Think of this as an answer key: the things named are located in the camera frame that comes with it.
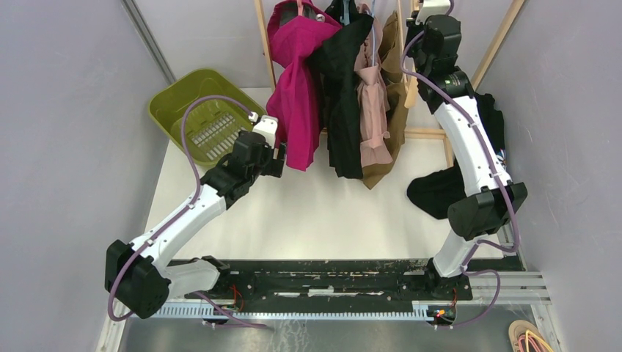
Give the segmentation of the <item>brown skirt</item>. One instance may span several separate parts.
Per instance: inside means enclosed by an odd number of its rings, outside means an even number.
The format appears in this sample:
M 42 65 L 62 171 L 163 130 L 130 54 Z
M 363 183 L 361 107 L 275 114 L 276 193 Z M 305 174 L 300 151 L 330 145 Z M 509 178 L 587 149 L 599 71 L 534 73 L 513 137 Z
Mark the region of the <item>brown skirt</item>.
M 400 149 L 405 142 L 405 128 L 409 110 L 404 106 L 406 88 L 403 74 L 400 70 L 400 21 L 398 13 L 394 11 L 386 20 L 382 41 L 378 47 L 380 58 L 380 73 L 387 87 L 387 122 L 390 137 L 385 145 L 394 161 L 397 160 Z

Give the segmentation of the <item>beige wooden hanger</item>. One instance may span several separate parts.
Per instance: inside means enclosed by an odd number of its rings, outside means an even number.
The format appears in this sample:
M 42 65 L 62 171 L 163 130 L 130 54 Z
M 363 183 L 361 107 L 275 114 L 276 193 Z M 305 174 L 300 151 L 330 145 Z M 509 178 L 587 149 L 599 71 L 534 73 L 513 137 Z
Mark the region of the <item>beige wooden hanger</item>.
M 398 33 L 399 33 L 399 38 L 400 38 L 400 53 L 401 54 L 404 53 L 404 47 L 405 47 L 405 44 L 407 44 L 406 42 L 406 35 L 407 35 L 406 19 L 410 17 L 410 13 L 413 9 L 414 9 L 413 1 L 406 1 L 406 7 L 403 6 L 403 1 L 401 0 L 396 1 L 396 12 L 397 12 L 398 21 L 399 21 Z M 417 95 L 418 95 L 417 80 L 416 78 L 404 73 L 402 82 L 403 82 L 405 92 L 406 92 L 406 99 L 404 102 L 404 106 L 406 109 L 412 109 L 416 105 L 416 102 L 417 102 Z

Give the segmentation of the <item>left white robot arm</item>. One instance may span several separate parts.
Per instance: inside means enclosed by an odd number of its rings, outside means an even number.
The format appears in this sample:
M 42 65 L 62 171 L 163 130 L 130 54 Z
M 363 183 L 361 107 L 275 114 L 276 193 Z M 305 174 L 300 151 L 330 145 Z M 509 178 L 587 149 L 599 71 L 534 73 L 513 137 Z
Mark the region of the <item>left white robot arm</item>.
M 261 133 L 240 132 L 232 152 L 200 178 L 195 192 L 174 213 L 128 243 L 115 240 L 109 245 L 104 274 L 109 303 L 119 301 L 129 315 L 146 319 L 171 298 L 195 292 L 226 296 L 231 280 L 218 260 L 170 263 L 206 224 L 248 194 L 260 176 L 281 177 L 286 151 L 284 142 L 271 146 Z

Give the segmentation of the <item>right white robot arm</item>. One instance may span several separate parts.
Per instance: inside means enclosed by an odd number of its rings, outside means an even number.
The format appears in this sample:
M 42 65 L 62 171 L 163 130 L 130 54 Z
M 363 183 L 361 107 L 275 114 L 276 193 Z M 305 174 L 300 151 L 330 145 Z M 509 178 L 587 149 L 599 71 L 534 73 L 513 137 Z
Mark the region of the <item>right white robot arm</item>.
M 410 21 L 403 51 L 405 58 L 414 61 L 414 70 L 408 74 L 417 80 L 420 97 L 453 146 L 466 193 L 448 208 L 451 231 L 425 269 L 424 291 L 433 299 L 444 298 L 468 276 L 467 267 L 477 248 L 492 246 L 487 235 L 506 224 L 514 231 L 514 245 L 497 248 L 517 251 L 516 212 L 527 198 L 525 184 L 512 180 L 486 134 L 475 91 L 456 64 L 460 43 L 460 21 L 441 12 Z

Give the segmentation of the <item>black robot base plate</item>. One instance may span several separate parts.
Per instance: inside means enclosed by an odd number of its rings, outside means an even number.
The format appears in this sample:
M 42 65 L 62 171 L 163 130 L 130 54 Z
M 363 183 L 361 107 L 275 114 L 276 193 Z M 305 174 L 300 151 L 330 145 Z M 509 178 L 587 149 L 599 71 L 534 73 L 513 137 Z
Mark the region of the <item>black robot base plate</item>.
M 465 276 L 437 284 L 427 260 L 225 260 L 212 300 L 244 313 L 409 312 L 415 301 L 470 301 Z

